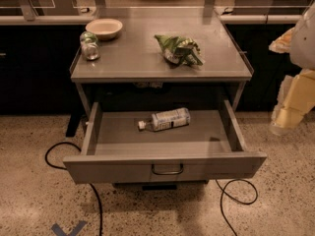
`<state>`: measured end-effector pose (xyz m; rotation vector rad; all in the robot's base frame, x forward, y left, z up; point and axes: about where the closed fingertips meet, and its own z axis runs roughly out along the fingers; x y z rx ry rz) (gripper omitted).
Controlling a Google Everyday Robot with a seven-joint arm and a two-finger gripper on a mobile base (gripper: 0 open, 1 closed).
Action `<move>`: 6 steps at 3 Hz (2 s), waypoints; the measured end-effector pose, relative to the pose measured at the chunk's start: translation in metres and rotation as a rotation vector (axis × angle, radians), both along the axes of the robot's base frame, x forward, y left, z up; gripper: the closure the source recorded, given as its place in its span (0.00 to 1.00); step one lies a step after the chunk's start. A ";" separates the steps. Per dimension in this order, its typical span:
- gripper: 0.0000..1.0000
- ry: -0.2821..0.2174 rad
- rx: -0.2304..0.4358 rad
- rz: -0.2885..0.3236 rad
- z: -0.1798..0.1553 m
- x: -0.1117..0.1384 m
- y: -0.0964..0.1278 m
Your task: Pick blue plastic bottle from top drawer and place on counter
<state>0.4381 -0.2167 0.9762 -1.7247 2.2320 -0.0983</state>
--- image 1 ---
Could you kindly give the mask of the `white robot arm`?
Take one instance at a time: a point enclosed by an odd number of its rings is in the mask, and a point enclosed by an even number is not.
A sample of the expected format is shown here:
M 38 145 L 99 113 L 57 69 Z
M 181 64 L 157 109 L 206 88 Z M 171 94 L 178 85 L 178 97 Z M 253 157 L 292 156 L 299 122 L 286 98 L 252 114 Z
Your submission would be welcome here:
M 271 132 L 282 136 L 296 128 L 315 107 L 315 3 L 269 49 L 288 53 L 290 62 L 301 69 L 294 77 L 284 77 L 271 117 Z

